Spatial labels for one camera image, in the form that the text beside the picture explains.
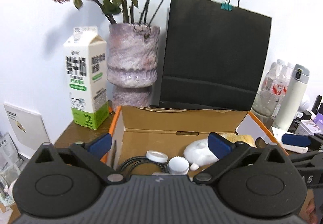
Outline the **person hand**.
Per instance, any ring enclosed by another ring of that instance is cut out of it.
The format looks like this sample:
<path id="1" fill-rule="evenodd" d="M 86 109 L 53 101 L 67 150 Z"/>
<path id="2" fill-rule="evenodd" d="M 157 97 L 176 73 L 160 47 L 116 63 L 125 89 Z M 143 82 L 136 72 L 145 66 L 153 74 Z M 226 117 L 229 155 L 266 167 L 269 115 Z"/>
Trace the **person hand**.
<path id="1" fill-rule="evenodd" d="M 318 224 L 314 198 L 305 201 L 299 216 L 308 224 Z"/>

